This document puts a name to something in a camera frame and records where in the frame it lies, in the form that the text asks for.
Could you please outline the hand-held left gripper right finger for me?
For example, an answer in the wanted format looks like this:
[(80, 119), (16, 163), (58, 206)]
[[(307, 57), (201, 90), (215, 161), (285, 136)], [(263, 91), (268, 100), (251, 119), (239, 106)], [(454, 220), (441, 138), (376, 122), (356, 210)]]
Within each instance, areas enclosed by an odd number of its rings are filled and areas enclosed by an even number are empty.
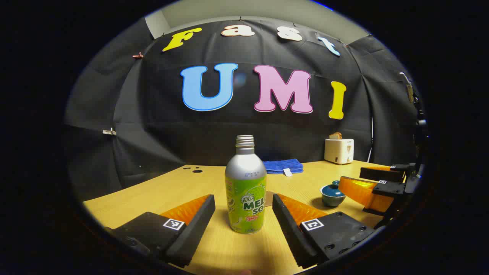
[(297, 265), (304, 269), (333, 263), (377, 234), (341, 211), (327, 214), (278, 193), (272, 209)]

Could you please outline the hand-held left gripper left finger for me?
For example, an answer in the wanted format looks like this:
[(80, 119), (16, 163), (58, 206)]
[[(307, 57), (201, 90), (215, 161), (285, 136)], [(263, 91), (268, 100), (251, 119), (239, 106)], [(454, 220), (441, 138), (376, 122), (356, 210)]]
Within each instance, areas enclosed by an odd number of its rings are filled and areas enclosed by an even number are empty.
[(184, 268), (190, 264), (214, 211), (214, 196), (208, 194), (162, 214), (145, 212), (105, 230), (140, 254)]

